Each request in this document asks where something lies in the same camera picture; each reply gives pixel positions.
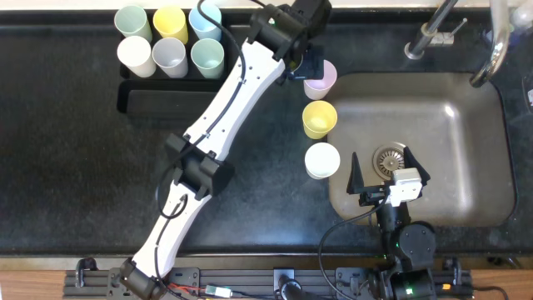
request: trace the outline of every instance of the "wooden floor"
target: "wooden floor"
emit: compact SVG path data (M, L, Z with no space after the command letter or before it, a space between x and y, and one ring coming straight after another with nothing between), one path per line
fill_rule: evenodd
M0 271L0 300L58 300L64 271ZM504 288L513 300L533 300L533 270L473 270L476 286ZM476 299L503 299L499 292L476 292Z

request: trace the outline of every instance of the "cable connector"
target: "cable connector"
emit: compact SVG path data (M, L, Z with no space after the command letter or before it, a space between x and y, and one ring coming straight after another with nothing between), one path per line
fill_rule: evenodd
M215 287L215 286L206 286L206 294L222 297L222 298L230 298L232 296L232 290L227 287Z

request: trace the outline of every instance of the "chrome faucet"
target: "chrome faucet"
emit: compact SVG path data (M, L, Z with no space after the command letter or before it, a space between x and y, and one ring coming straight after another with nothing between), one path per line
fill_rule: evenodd
M444 21L445 17L450 13L451 9L456 5L458 0L445 0L444 3L436 10L431 20L424 23L416 35L414 42L409 42L404 48L404 52L410 59L421 59L424 55L424 50L431 46L435 38L437 38L437 30ZM492 51L491 57L482 66L481 70L474 74L470 79L470 85L478 88L486 83L498 71L507 53L509 46L509 12L507 7L507 0L491 0L491 18L492 18ZM445 37L453 38L458 30L453 31L452 34L445 35Z

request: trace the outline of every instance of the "sink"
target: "sink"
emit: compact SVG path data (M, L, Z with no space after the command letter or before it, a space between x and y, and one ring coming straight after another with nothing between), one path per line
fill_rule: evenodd
M329 181L341 217L370 209L346 194L351 154L359 157L365 185L378 185L403 167L404 145L431 175L423 197L408 205L413 221L483 227L511 215L516 195L500 95L490 83L473 88L470 76L358 73L337 80L327 101L338 121L327 139L341 154Z

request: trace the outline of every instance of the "plastic cup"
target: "plastic cup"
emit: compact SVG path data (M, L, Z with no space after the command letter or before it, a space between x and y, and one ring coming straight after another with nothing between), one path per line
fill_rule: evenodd
M304 80L303 90L313 100L323 99L336 81L336 69L331 62L324 60L324 78L320 80Z
M221 23L222 14L220 9L218 9L215 4L209 2L202 3L202 11L211 19L217 21L217 23ZM220 41L222 37L222 31L213 25L213 23L202 17L200 12L198 12L198 7L196 5L189 13L189 23L191 24L194 32L197 34L198 39L212 38Z
M143 37L126 37L117 48L118 60L140 78L147 78L156 71L150 43Z
M341 166L341 155L331 144L318 142L307 149L304 163L311 178L328 178Z
M212 38L196 42L191 49L191 59L205 78L219 78L224 71L224 47Z
M152 50L153 61L170 78L187 75L187 53L183 42L174 37L165 37L156 42Z
M309 138L319 139L336 125L336 110L326 101L313 101L303 109L303 130Z
M187 45L189 33L185 13L178 6L161 7L153 15L153 26L165 38L177 38Z
M147 12L136 5L123 7L115 13L115 27L124 37L142 37L152 41L152 30L148 22Z

